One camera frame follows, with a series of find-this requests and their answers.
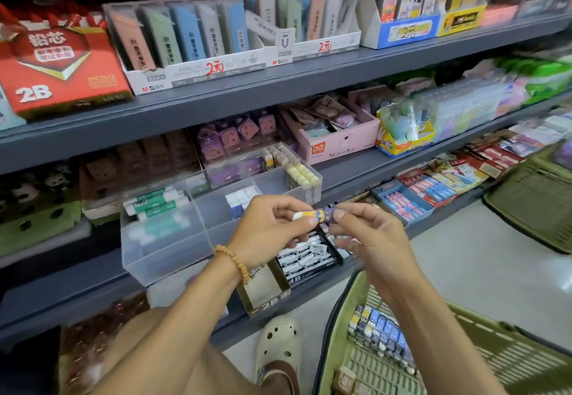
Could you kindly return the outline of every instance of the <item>forearm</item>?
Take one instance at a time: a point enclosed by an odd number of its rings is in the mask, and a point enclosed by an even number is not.
[[[94,395],[180,394],[239,281],[230,258],[216,255],[161,322],[96,386]]]
[[[430,394],[506,395],[423,274],[415,283],[397,286],[392,295],[392,310]]]

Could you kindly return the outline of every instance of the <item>ankle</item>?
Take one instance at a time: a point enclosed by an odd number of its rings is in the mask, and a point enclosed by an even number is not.
[[[268,395],[292,395],[290,379],[284,374],[273,374],[264,379],[260,385],[262,393]]]

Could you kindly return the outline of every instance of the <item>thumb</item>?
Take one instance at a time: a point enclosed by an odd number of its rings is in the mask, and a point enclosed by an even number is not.
[[[355,217],[353,214],[344,210],[336,209],[333,211],[333,218],[338,222],[338,224],[347,229],[349,235],[357,238],[361,244],[366,246],[372,246],[374,244],[370,243],[371,240],[368,240],[373,229],[360,221],[360,219]]]
[[[291,222],[280,223],[280,238],[288,243],[293,238],[310,232],[318,225],[314,216],[305,216]]]

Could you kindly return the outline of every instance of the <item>white tile floor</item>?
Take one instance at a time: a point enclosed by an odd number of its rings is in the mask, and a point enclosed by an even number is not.
[[[421,234],[412,245],[422,269],[445,298],[572,350],[572,256],[526,237],[481,202]],[[304,341],[302,395],[311,393],[325,324],[346,283],[290,313],[300,323]],[[224,352],[251,380],[258,336]]]

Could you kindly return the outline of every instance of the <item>olive green basket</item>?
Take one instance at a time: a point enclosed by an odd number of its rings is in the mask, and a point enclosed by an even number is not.
[[[363,271],[354,273],[334,306],[324,335],[314,395],[330,395],[334,372],[354,371],[375,395],[427,394],[421,377],[409,375],[396,361],[357,346],[348,324],[357,305],[367,304],[392,315]],[[457,321],[510,395],[572,394],[572,353],[507,323],[448,303]]]
[[[570,254],[572,172],[550,161],[561,146],[551,146],[521,163],[483,201],[521,232]]]

